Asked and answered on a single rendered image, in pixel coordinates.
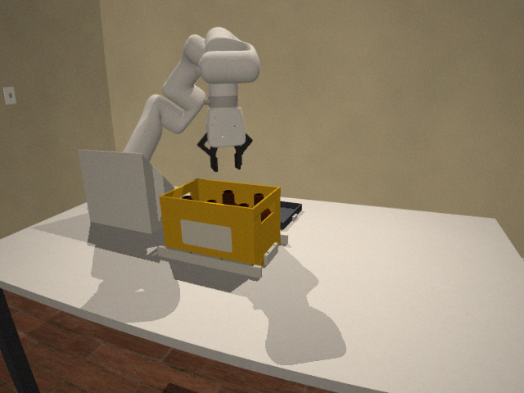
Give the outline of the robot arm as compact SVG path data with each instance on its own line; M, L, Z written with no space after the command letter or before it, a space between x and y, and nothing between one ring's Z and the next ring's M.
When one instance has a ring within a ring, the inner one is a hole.
M162 92L169 100L157 94L147 99L123 152L141 153L150 161L162 126L180 134L204 104L217 108L238 106L237 84L252 83L259 74L260 60L255 48L228 30L215 27L206 39L191 35L184 44L180 62L163 85ZM200 76L209 84L208 99L194 84Z

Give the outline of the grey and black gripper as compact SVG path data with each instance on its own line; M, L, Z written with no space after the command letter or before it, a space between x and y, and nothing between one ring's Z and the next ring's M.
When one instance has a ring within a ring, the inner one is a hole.
M245 132L242 109L238 106L210 107L206 113L206 130L197 146L210 156L211 169L218 172L218 147L234 147L235 167L241 169L243 152L253 142ZM209 143L210 149L205 143Z

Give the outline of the yellow crate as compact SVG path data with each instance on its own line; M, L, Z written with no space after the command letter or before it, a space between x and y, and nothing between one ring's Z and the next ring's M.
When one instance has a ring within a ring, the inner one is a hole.
M250 208L222 204L225 190ZM193 200L180 198L188 193ZM256 193L264 199L254 206ZM197 178L159 198L167 247L263 266L264 254L281 244L281 187Z

